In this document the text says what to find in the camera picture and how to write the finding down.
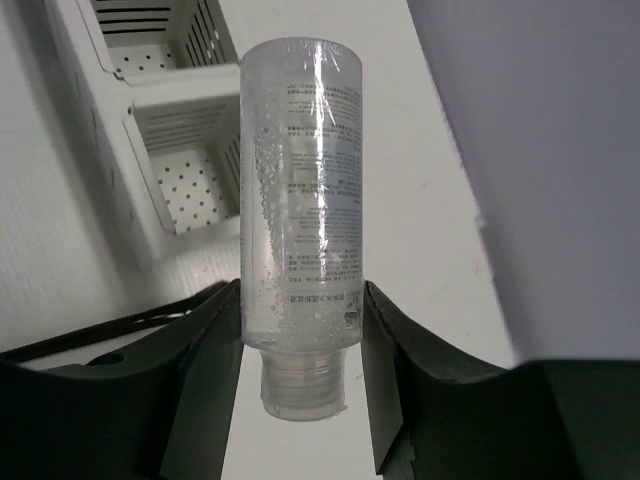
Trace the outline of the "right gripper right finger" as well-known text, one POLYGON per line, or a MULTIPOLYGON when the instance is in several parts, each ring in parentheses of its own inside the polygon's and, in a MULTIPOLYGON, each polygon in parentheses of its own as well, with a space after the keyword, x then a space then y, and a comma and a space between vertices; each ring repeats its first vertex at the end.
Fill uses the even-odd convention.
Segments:
POLYGON ((362 363, 374 465, 384 479, 516 479, 517 430, 500 406, 513 371, 481 360, 364 289, 362 363))

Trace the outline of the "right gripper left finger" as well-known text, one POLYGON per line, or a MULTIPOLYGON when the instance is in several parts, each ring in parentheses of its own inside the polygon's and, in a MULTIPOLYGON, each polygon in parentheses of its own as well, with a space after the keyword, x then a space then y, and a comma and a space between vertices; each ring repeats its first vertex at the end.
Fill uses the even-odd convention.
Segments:
POLYGON ((87 479, 219 479, 240 374, 240 283, 87 363, 106 412, 87 479))

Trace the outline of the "black makeup brush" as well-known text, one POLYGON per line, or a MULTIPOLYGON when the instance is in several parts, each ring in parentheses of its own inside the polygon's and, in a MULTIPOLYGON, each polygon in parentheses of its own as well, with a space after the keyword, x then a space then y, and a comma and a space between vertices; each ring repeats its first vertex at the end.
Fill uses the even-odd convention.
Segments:
POLYGON ((218 282, 184 300, 4 351, 1 360, 20 364, 161 327, 193 311, 226 285, 226 282, 218 282))

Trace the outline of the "clear plastic bottle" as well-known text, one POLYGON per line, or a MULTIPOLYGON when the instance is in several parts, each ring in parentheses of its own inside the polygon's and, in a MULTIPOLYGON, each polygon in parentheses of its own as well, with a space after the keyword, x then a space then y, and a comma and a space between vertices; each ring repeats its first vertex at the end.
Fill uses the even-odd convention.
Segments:
POLYGON ((362 63, 279 38, 245 53, 240 81, 241 336, 266 412, 323 420, 363 331, 362 63))

